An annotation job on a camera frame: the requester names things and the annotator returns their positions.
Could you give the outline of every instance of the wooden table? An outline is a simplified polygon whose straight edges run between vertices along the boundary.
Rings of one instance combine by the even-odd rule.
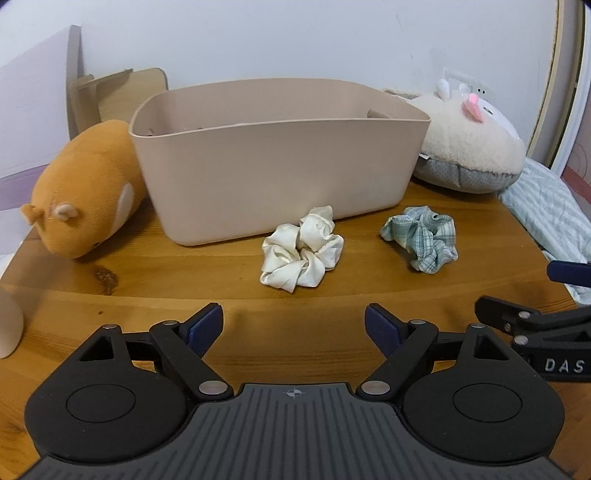
[[[378,235],[389,216],[417,205],[456,222],[460,258],[435,275],[415,272],[408,255]],[[242,382],[357,386],[383,361],[363,329],[370,302],[403,320],[423,318],[458,332],[475,321],[473,305],[483,294],[544,312],[574,306],[562,285],[547,280],[542,253],[493,195],[411,183],[396,208],[337,221],[335,231],[345,239],[336,269],[317,288],[297,287],[293,295],[260,285],[261,237],[181,247],[164,236],[147,202],[81,260],[50,255],[32,232],[1,281],[23,308],[26,328],[16,352],[0,361],[0,479],[14,478],[37,458],[22,416],[29,395],[105,323],[143,331],[218,301],[225,327],[205,358],[235,388]],[[110,296],[96,278],[100,267],[118,278]],[[575,478],[588,479],[591,387],[554,387],[566,422],[552,458]]]

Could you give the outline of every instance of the pink plush nose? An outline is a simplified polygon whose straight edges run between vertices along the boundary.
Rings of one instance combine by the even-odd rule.
[[[468,98],[462,103],[462,109],[468,118],[471,118],[475,122],[482,123],[482,112],[478,106],[478,95],[471,93]]]

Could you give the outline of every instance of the beige plastic basket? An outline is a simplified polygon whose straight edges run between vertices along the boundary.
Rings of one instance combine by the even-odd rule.
[[[154,95],[129,132],[164,232],[198,245],[270,232],[317,206],[342,218],[396,205],[429,123],[357,83],[260,79]]]

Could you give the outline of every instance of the wood knot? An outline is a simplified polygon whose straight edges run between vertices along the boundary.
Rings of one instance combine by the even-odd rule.
[[[95,267],[95,277],[103,285],[103,295],[113,295],[119,285],[117,274],[106,267],[97,265]]]

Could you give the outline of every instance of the gray fabric base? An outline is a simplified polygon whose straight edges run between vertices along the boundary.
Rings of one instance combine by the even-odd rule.
[[[521,173],[492,173],[443,162],[435,158],[419,158],[414,169],[418,179],[440,187],[466,193],[497,192],[514,184]]]

